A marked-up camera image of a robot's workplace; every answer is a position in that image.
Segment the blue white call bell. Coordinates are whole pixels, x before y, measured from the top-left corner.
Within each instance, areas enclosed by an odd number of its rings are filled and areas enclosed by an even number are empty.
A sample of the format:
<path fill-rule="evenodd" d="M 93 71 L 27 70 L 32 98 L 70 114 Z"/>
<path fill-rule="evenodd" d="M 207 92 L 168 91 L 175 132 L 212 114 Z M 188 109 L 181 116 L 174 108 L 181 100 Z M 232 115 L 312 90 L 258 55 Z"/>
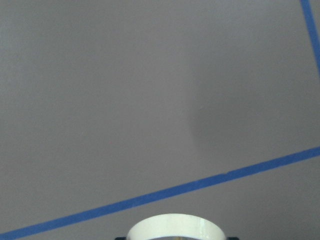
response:
<path fill-rule="evenodd" d="M 155 240 L 182 237 L 194 240 L 226 240 L 225 233 L 202 217 L 168 213 L 146 218 L 135 224 L 126 235 L 128 240 Z"/>

